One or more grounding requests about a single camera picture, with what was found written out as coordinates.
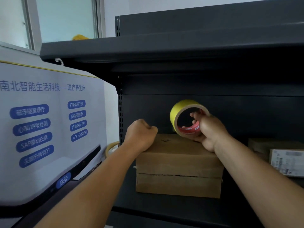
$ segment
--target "poster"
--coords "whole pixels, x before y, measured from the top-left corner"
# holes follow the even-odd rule
[[[0,207],[17,217],[93,168],[106,146],[103,80],[0,63],[0,96]]]

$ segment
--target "yellow tape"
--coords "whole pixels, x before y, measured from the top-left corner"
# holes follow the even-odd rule
[[[182,101],[179,101],[171,109],[171,112],[170,112],[170,121],[171,121],[171,124],[172,124],[174,130],[177,132],[177,134],[179,134],[182,137],[193,138],[193,137],[196,137],[196,136],[198,136],[200,134],[199,125],[196,126],[196,128],[195,128],[196,132],[191,132],[191,133],[188,133],[187,130],[191,130],[192,131],[193,129],[190,129],[189,127],[187,127],[187,128],[184,129],[183,132],[181,132],[180,129],[178,128],[178,126],[177,126],[177,120],[178,120],[178,117],[180,116],[180,114],[183,111],[185,111],[186,109],[193,108],[193,107],[201,109],[202,111],[205,112],[205,114],[207,116],[210,116],[210,113],[207,110],[207,108],[204,107],[202,104],[194,101],[194,100],[182,100]]]

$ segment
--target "fist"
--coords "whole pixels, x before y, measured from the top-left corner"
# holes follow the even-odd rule
[[[139,154],[152,145],[157,132],[157,127],[149,126],[145,120],[136,120],[127,129],[124,145]]]

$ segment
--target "white shipping label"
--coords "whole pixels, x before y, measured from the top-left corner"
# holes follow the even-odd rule
[[[286,176],[304,177],[304,151],[274,149],[270,164]]]

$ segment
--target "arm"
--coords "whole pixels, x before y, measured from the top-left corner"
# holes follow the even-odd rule
[[[231,137],[217,118],[190,115],[203,133],[196,140],[216,153],[265,227],[303,227],[304,189]]]
[[[127,169],[152,145],[157,131],[143,119],[133,122],[124,143],[52,208],[35,228],[104,227]]]

